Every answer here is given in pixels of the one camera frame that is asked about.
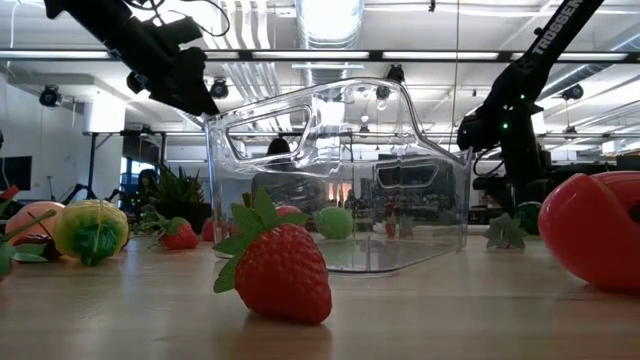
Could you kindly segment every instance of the green toy ball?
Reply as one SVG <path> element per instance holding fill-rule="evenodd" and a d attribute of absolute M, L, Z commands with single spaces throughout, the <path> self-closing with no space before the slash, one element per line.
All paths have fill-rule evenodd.
<path fill-rule="evenodd" d="M 525 202 L 516 208 L 515 219 L 520 219 L 520 228 L 529 235 L 538 235 L 538 214 L 542 204 L 535 201 Z"/>
<path fill-rule="evenodd" d="M 316 227 L 327 239 L 346 239 L 353 230 L 353 216 L 345 209 L 327 207 L 316 217 Z"/>

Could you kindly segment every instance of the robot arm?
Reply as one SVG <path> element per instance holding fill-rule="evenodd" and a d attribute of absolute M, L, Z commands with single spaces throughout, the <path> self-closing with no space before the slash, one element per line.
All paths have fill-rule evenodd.
<path fill-rule="evenodd" d="M 604 0 L 564 0 L 549 23 L 536 31 L 537 39 L 494 82 L 476 113 L 463 119 L 458 130 L 460 149 L 474 151 L 500 145 L 510 182 L 526 184 L 545 173 L 531 115 L 553 64 L 566 50 Z"/>
<path fill-rule="evenodd" d="M 50 19 L 68 12 L 127 65 L 134 93 L 146 89 L 151 99 L 196 116 L 219 113 L 204 84 L 206 54 L 198 47 L 180 49 L 202 36 L 193 19 L 155 26 L 134 17 L 123 0 L 45 0 L 45 6 Z"/>

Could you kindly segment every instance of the potted plant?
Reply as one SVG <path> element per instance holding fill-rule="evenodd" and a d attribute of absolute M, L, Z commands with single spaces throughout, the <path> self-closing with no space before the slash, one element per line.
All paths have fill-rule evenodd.
<path fill-rule="evenodd" d="M 202 231 L 202 225 L 211 216 L 211 205 L 204 202 L 198 174 L 187 176 L 182 167 L 176 175 L 162 166 L 158 187 L 151 195 L 158 213 L 167 219 L 185 218 L 196 233 Z"/>

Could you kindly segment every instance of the clear plastic container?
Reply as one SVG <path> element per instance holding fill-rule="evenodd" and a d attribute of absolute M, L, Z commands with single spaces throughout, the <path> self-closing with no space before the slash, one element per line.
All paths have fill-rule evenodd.
<path fill-rule="evenodd" d="M 262 186 L 313 216 L 306 228 L 331 272 L 391 273 L 465 246 L 468 153 L 426 139 L 400 84 L 307 88 L 216 116 L 206 131 L 216 239 L 237 230 L 231 204 Z M 269 152 L 277 138 L 289 152 Z"/>

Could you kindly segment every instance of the person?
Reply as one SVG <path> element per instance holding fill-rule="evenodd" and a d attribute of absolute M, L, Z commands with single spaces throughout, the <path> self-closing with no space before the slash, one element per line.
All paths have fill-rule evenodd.
<path fill-rule="evenodd" d="M 266 156 L 289 153 L 289 143 L 285 139 L 276 138 L 269 144 Z M 256 174 L 251 180 L 251 193 L 254 196 L 258 188 L 263 187 L 276 205 L 293 205 L 308 214 L 324 207 L 326 196 L 322 180 L 296 174 L 297 168 L 291 158 L 273 159 L 267 162 L 265 170 L 267 171 Z"/>

